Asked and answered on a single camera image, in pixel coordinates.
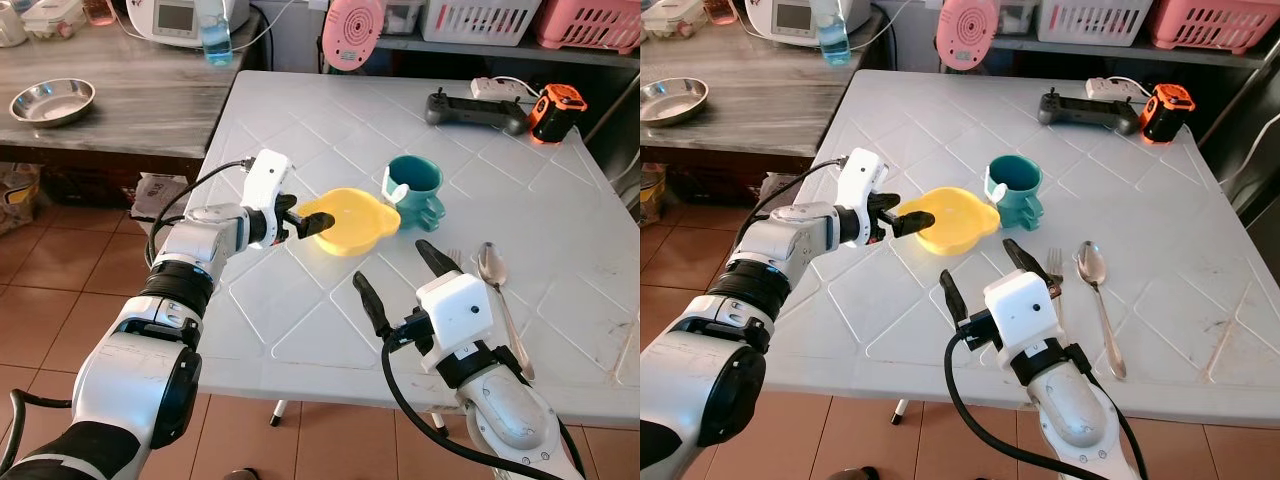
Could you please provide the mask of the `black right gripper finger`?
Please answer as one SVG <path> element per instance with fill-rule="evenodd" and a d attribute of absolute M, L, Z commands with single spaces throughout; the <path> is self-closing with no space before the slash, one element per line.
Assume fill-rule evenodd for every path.
<path fill-rule="evenodd" d="M 1005 238 L 1002 239 L 1002 246 L 1006 255 L 1012 261 L 1016 269 L 1027 273 L 1034 273 L 1042 280 L 1052 280 L 1053 278 L 1041 266 L 1036 257 L 1028 253 L 1015 239 Z"/>
<path fill-rule="evenodd" d="M 353 274 L 352 283 L 358 292 L 364 311 L 372 324 L 375 335 L 380 339 L 387 339 L 393 329 L 388 321 L 385 306 L 380 296 L 361 271 Z"/>
<path fill-rule="evenodd" d="M 438 250 L 429 241 L 416 239 L 415 248 L 436 278 L 445 279 L 462 273 L 460 265 L 451 256 Z"/>
<path fill-rule="evenodd" d="M 966 328 L 970 321 L 968 307 L 950 270 L 945 269 L 940 274 L 940 287 L 943 291 L 943 300 L 955 326 Z"/>

